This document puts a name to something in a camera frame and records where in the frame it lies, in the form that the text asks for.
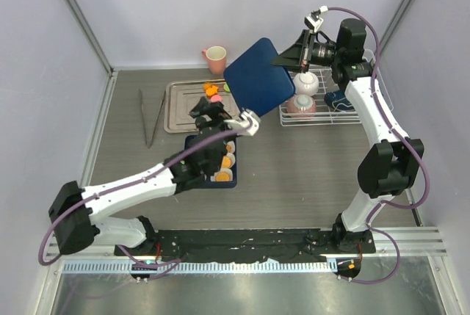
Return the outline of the navy blue box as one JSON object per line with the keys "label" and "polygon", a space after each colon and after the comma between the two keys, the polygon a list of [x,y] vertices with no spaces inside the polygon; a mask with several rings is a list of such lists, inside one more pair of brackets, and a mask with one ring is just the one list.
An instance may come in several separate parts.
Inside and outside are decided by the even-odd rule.
{"label": "navy blue box", "polygon": [[[190,142],[195,137],[196,137],[196,135],[186,136],[186,138],[184,140],[184,150],[189,148]],[[237,152],[234,151],[233,155],[234,155],[234,158],[236,159],[237,158]],[[215,181],[215,178],[210,177],[210,178],[206,179],[204,184],[202,186],[198,187],[198,189],[231,189],[231,188],[234,188],[237,185],[237,173],[238,173],[236,161],[232,165],[232,167],[229,168],[229,170],[231,170],[231,172],[232,172],[232,179],[230,181]]]}

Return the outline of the navy blue lid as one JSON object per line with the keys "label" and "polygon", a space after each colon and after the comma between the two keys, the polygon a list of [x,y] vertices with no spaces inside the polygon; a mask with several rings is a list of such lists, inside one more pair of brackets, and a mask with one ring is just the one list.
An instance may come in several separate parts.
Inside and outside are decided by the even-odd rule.
{"label": "navy blue lid", "polygon": [[262,117],[294,95],[287,70],[271,64],[277,56],[272,41],[263,37],[224,70],[223,77],[239,109]]}

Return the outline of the orange sandwich cookie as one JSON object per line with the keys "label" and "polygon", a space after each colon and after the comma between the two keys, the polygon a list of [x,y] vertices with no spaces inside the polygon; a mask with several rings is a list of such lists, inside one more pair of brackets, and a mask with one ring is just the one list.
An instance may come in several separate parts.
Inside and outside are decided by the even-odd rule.
{"label": "orange sandwich cookie", "polygon": [[214,180],[216,182],[230,182],[232,181],[232,179],[232,175],[230,173],[227,173],[226,171],[220,171],[214,176]]}
{"label": "orange sandwich cookie", "polygon": [[232,161],[231,161],[231,158],[229,156],[224,156],[223,157],[223,160],[222,160],[222,163],[221,163],[221,167],[222,168],[230,168],[232,167]]}

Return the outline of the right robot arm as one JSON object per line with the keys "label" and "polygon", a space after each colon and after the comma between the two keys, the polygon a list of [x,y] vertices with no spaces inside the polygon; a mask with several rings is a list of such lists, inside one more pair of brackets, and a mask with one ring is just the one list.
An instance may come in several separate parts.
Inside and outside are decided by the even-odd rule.
{"label": "right robot arm", "polygon": [[310,14],[306,28],[293,46],[273,61],[305,75],[310,65],[329,67],[334,82],[358,114],[370,149],[358,168],[359,190],[352,203],[336,218],[329,243],[342,253],[352,252],[370,240],[371,222],[385,205],[413,186],[422,170],[424,144],[412,139],[395,120],[380,91],[377,79],[380,54],[364,56],[370,23],[344,19],[336,40],[321,43],[322,18]]}

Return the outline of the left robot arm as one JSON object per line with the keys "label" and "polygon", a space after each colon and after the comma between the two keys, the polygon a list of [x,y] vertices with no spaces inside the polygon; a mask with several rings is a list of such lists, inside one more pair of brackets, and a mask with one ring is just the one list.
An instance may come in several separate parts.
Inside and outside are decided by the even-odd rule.
{"label": "left robot arm", "polygon": [[217,171],[227,154],[227,144],[251,122],[231,117],[221,103],[201,98],[190,112],[198,134],[185,150],[174,153],[140,173],[109,183],[80,187],[64,184],[48,215],[59,254],[69,256],[92,245],[114,245],[118,254],[151,254],[157,243],[156,230],[144,216],[116,217],[119,211],[148,200],[166,198],[201,188]]}

